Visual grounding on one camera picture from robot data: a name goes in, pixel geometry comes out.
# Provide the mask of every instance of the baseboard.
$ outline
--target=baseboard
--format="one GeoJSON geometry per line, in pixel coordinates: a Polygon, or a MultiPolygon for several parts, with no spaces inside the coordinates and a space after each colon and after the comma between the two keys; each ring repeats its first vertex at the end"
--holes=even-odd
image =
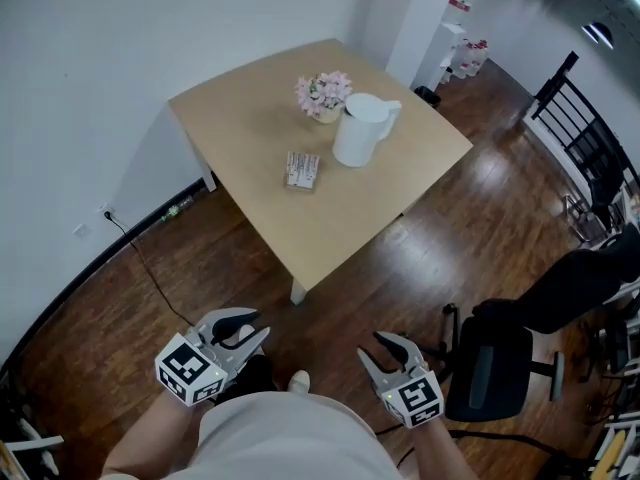
{"type": "Polygon", "coordinates": [[[12,369],[12,367],[18,361],[20,354],[27,346],[31,338],[33,338],[36,333],[40,330],[40,328],[53,316],[56,310],[75,292],[82,284],[89,279],[93,274],[95,274],[100,268],[107,263],[111,258],[113,258],[116,254],[118,254],[125,246],[129,244],[130,240],[140,236],[144,233],[152,224],[155,224],[160,220],[160,218],[167,212],[167,210],[173,206],[174,204],[179,203],[183,199],[188,196],[194,195],[196,192],[206,188],[204,184],[204,180],[199,179],[195,183],[191,184],[187,188],[185,188],[179,194],[176,194],[169,201],[163,204],[160,208],[155,210],[154,212],[147,215],[144,219],[142,219],[138,224],[133,226],[129,231],[127,231],[126,235],[122,235],[118,238],[113,244],[105,249],[105,251],[100,254],[95,260],[93,260],[89,265],[80,272],[73,281],[71,281],[65,288],[60,292],[60,294],[53,299],[51,304],[49,304],[45,310],[41,313],[41,315],[36,319],[36,321],[29,327],[24,336],[20,339],[18,344],[9,354],[9,357],[0,368],[0,379],[3,379],[6,373],[12,369]]]}

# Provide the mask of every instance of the wall outlet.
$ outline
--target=wall outlet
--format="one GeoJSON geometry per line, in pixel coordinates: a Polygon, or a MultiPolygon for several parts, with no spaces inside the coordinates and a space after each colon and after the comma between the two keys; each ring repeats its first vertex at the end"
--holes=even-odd
{"type": "Polygon", "coordinates": [[[76,229],[73,230],[73,234],[77,238],[85,238],[89,233],[91,233],[91,228],[86,224],[80,224],[76,229]]]}
{"type": "Polygon", "coordinates": [[[113,209],[113,206],[111,206],[109,203],[102,203],[100,205],[100,208],[96,210],[96,213],[99,213],[101,216],[104,216],[104,212],[109,212],[111,213],[111,215],[113,215],[115,213],[115,210],[113,209]]]}

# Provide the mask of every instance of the chair backrest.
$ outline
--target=chair backrest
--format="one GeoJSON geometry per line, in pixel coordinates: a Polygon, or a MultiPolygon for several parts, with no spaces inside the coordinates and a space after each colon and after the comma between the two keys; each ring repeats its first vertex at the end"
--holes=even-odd
{"type": "Polygon", "coordinates": [[[474,314],[551,334],[613,297],[623,282],[640,277],[640,233],[628,224],[597,251],[575,250],[560,258],[519,299],[486,301],[474,314]]]}

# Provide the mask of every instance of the wooden table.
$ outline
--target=wooden table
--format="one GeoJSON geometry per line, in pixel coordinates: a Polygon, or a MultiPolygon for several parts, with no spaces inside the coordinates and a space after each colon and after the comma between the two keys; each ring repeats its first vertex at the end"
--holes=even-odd
{"type": "Polygon", "coordinates": [[[292,274],[296,304],[471,148],[409,89],[336,40],[242,66],[169,103],[203,160],[203,174],[211,168],[292,274]],[[297,106],[299,76],[335,70],[349,75],[355,92],[403,105],[391,135],[362,168],[333,157],[337,123],[320,124],[297,106]],[[284,188],[288,151],[321,157],[314,193],[284,188]]]}

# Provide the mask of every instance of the bottle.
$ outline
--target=bottle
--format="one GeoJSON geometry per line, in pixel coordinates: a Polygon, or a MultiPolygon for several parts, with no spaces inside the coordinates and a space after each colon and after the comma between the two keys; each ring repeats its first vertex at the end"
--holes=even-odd
{"type": "Polygon", "coordinates": [[[174,217],[177,217],[183,211],[189,208],[189,206],[191,206],[192,204],[193,204],[193,197],[191,196],[187,197],[186,199],[183,199],[178,204],[174,204],[171,208],[167,210],[167,213],[165,213],[162,216],[162,219],[161,219],[162,222],[167,222],[168,220],[171,220],[174,217]]]}

